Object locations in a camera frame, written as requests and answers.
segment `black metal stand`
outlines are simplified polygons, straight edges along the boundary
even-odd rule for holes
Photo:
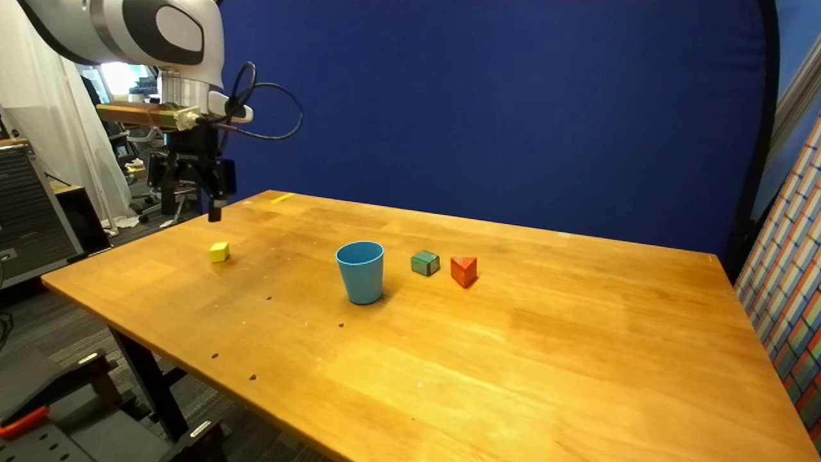
[[[181,419],[181,412],[168,390],[168,381],[162,376],[154,355],[136,345],[134,340],[118,333],[110,330],[113,340],[122,349],[122,356],[141,386],[144,396],[149,399],[157,422],[162,424],[164,435],[171,441],[180,441],[180,437],[187,431],[187,422]]]

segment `red block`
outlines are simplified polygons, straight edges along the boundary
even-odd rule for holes
[[[454,258],[452,259],[452,278],[461,286],[468,287],[476,279],[476,258]]]

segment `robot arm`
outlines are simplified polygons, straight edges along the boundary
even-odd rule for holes
[[[157,66],[162,104],[226,116],[222,23],[214,0],[17,0],[37,36],[78,64]]]

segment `blue cup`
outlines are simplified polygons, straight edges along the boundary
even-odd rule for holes
[[[368,305],[381,297],[385,249],[376,241],[350,241],[336,251],[349,301]]]

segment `toy block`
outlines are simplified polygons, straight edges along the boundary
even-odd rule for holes
[[[417,273],[417,274],[423,274],[423,278],[436,274],[436,273],[438,273],[438,254],[434,254],[434,251],[414,251],[414,254],[411,258],[411,270]]]
[[[230,258],[227,254],[227,241],[211,244],[208,258],[211,258],[211,263],[226,263]]]
[[[461,286],[468,287],[476,279],[476,258],[457,258],[452,259],[452,278]]]

